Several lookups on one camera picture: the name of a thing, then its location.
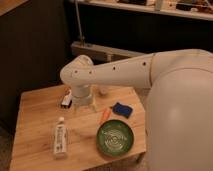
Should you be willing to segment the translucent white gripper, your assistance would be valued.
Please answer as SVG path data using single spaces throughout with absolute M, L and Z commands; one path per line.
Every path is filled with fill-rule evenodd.
M 81 106 L 88 106 L 93 103 L 93 95 L 90 94 L 85 97 L 72 96 L 72 106 L 74 110 L 77 110 Z

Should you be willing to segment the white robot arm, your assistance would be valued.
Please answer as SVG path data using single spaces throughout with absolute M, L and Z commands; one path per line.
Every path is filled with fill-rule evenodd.
M 92 84 L 147 89 L 149 171 L 213 171 L 213 52 L 155 52 L 99 65 L 80 55 L 60 78 L 77 104 Z

